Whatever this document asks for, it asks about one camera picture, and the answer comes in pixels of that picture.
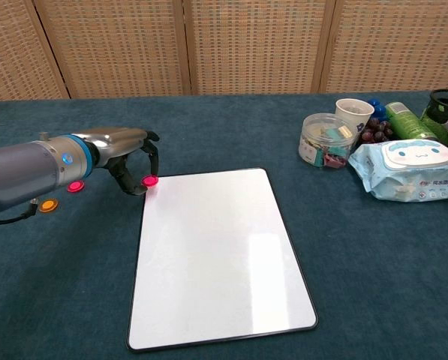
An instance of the teal tablecloth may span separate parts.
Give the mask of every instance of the teal tablecloth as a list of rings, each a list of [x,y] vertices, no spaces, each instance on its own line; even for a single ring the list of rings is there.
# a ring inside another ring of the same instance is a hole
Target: teal tablecloth
[[[428,102],[425,92],[4,102],[0,146],[126,125],[161,136],[162,175],[267,169],[319,325],[142,358],[448,359],[448,200],[379,201],[350,167],[317,169],[297,154],[302,119],[347,96],[416,114]],[[136,154],[130,168],[140,177],[149,162]],[[0,226],[0,359],[135,359],[125,340],[142,199],[102,169],[82,193],[48,197],[56,212]]]

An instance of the white board surface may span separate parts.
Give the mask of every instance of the white board surface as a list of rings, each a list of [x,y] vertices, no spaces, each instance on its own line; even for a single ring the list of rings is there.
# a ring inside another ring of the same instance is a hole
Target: white board surface
[[[128,330],[131,350],[316,324],[265,170],[168,176],[149,189]]]

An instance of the green bottle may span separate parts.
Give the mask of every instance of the green bottle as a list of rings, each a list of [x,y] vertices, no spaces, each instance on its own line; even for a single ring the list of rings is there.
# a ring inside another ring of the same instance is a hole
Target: green bottle
[[[386,110],[392,129],[401,139],[437,140],[435,134],[403,103],[388,103]]]

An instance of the white paper cup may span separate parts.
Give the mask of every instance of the white paper cup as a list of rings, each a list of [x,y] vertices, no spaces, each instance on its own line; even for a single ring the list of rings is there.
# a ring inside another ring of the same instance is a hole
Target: white paper cup
[[[340,99],[335,103],[335,114],[350,122],[357,129],[357,136],[374,112],[374,107],[362,100]]]

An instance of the clear plastic jar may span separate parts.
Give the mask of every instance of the clear plastic jar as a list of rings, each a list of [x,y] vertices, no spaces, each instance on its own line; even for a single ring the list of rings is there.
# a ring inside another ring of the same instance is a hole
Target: clear plastic jar
[[[343,167],[356,136],[356,127],[335,114],[310,115],[302,125],[299,154],[316,167]]]

